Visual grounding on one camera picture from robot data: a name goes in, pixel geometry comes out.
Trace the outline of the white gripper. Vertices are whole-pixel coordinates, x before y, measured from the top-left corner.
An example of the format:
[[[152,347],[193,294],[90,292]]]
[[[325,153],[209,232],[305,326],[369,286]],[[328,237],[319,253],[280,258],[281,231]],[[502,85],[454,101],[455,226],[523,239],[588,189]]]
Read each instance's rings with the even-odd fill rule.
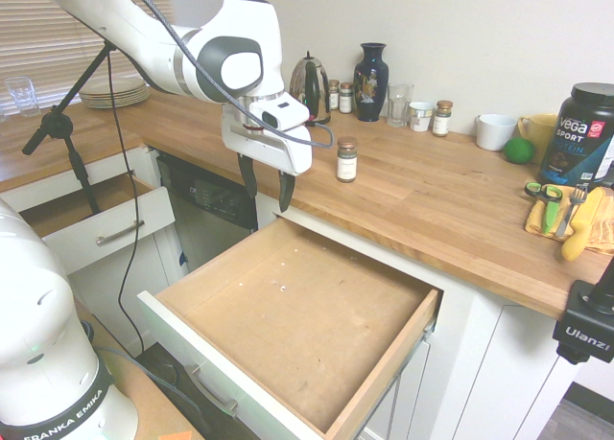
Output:
[[[222,106],[224,145],[238,152],[241,176],[250,198],[257,195],[253,159],[279,170],[279,210],[285,212],[293,197],[295,175],[303,174],[312,166],[312,147],[281,138],[265,129],[250,130],[239,121],[240,114],[232,104]]]

